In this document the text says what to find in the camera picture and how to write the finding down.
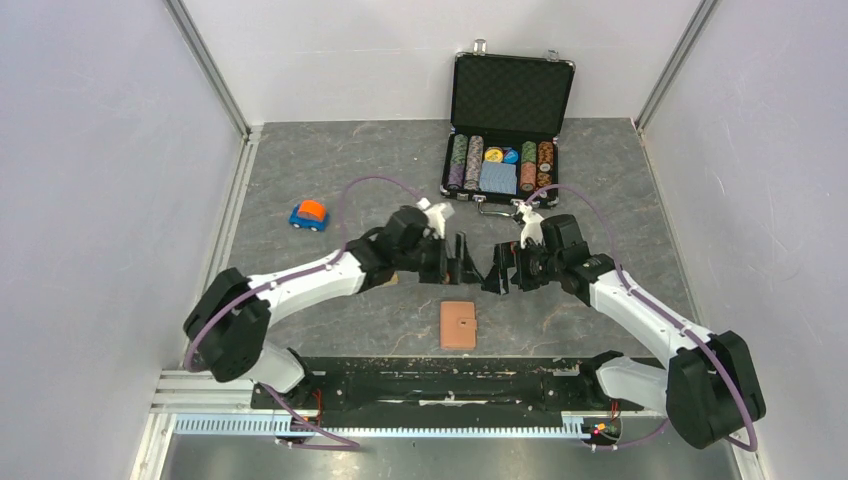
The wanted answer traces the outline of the tan leather card holder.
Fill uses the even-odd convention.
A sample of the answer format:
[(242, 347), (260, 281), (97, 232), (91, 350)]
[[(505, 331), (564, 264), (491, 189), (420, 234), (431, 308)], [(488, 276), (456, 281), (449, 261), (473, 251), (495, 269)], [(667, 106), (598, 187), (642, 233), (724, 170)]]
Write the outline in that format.
[(470, 351), (477, 344), (476, 308), (470, 301), (444, 301), (440, 305), (440, 346), (444, 350)]

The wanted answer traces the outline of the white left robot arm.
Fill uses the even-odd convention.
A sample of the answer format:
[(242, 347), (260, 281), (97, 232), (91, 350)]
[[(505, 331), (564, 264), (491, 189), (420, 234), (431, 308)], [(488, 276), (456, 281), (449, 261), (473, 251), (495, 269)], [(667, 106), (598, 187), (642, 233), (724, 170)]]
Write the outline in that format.
[(403, 206), (385, 225), (307, 264), (253, 276), (235, 267), (219, 272), (183, 324), (185, 369), (219, 383), (265, 383), (288, 406), (306, 405), (314, 381), (292, 350), (267, 341), (270, 328), (324, 301), (385, 286), (398, 272), (415, 273), (423, 284), (481, 283), (464, 234), (453, 246), (446, 240), (452, 213), (446, 203)]

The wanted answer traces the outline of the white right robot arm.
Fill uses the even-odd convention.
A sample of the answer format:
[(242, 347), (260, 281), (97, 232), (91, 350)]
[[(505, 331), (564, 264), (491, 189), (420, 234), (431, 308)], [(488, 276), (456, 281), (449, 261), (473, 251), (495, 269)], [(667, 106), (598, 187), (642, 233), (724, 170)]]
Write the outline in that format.
[(607, 316), (636, 338), (658, 366), (608, 351), (585, 362), (577, 382), (580, 400), (602, 408), (624, 400), (665, 417), (690, 446), (704, 449), (737, 431), (740, 446), (758, 446), (754, 424), (767, 412), (745, 340), (728, 330), (716, 334), (675, 312), (644, 288), (608, 254), (591, 253), (576, 218), (519, 217), (517, 241), (495, 246), (484, 288), (506, 294), (552, 283)]

